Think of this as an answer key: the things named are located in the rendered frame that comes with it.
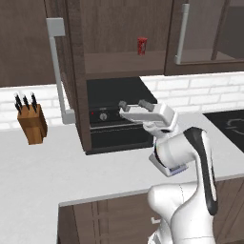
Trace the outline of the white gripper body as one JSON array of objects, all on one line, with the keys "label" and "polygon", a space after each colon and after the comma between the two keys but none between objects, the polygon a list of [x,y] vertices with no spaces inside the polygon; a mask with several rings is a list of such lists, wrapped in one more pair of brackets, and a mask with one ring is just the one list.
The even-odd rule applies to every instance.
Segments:
[{"label": "white gripper body", "polygon": [[144,124],[150,130],[172,132],[176,126],[178,113],[167,104],[154,104],[150,110],[139,105],[128,105],[127,109],[120,109],[121,117],[136,123]]}]

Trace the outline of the open dark wood cabinet door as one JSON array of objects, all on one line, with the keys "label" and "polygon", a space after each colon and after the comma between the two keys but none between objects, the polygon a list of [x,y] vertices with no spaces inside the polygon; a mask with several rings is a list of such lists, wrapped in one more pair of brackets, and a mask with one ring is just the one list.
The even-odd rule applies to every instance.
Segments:
[{"label": "open dark wood cabinet door", "polygon": [[61,79],[74,109],[84,152],[92,149],[80,0],[44,0],[48,17],[64,19],[65,36],[57,38]]}]

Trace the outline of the white digital scale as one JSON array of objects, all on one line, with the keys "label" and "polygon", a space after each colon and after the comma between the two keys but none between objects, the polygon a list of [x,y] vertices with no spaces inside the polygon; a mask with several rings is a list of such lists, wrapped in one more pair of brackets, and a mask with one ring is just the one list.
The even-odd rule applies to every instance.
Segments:
[{"label": "white digital scale", "polygon": [[178,173],[182,173],[185,170],[188,169],[188,166],[186,164],[178,166],[176,168],[173,169],[168,169],[167,167],[164,167],[161,163],[158,162],[158,160],[156,159],[154,153],[152,153],[149,156],[150,161],[154,164],[154,166],[161,171],[164,175],[166,175],[167,177],[171,177],[173,175],[176,175]]}]

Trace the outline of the glass-fronted cabinet door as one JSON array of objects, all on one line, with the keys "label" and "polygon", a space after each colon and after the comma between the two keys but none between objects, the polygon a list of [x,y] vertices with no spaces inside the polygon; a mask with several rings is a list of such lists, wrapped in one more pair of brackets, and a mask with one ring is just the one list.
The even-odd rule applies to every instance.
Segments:
[{"label": "glass-fronted cabinet door", "polygon": [[[182,5],[190,4],[181,64],[174,63]],[[167,75],[244,71],[244,0],[173,0]]]}]

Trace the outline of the black toaster oven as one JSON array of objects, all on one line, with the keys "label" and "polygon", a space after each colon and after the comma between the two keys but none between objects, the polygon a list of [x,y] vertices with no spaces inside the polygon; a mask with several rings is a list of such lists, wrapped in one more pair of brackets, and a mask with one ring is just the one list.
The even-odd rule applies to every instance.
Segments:
[{"label": "black toaster oven", "polygon": [[[137,105],[141,99],[157,103],[140,77],[88,80],[87,91],[91,130],[91,150],[87,154],[150,148],[153,145],[153,137],[142,125],[119,114],[120,101],[129,105]],[[99,118],[102,112],[108,116],[105,121]]]}]

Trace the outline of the black hob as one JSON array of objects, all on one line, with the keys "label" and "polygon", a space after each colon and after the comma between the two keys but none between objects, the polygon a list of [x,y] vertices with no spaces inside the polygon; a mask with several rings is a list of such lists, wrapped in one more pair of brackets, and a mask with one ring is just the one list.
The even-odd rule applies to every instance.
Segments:
[{"label": "black hob", "polygon": [[205,116],[244,153],[244,110],[208,112]]}]

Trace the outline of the wooden knife block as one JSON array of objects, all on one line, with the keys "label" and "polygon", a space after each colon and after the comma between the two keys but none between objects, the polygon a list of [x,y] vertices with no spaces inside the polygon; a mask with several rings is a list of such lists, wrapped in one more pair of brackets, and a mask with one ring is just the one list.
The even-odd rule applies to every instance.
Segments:
[{"label": "wooden knife block", "polygon": [[18,113],[17,120],[30,145],[43,143],[48,133],[48,125],[40,105],[37,105],[36,109],[24,106]]}]

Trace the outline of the dark wood base cabinets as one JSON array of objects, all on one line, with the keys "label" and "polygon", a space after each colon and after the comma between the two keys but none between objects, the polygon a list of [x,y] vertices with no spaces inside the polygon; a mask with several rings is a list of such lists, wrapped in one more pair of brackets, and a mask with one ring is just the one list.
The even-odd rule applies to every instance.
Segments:
[{"label": "dark wood base cabinets", "polygon": [[[244,176],[216,183],[216,244],[244,244]],[[57,244],[147,244],[160,219],[145,193],[61,207]]]}]

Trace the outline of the plain dark wood wall cabinet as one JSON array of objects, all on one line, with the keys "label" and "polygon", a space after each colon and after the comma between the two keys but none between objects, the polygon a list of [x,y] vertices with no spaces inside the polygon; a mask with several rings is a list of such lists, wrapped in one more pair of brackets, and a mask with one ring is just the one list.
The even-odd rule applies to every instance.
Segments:
[{"label": "plain dark wood wall cabinet", "polygon": [[44,0],[0,0],[0,88],[54,83]]}]

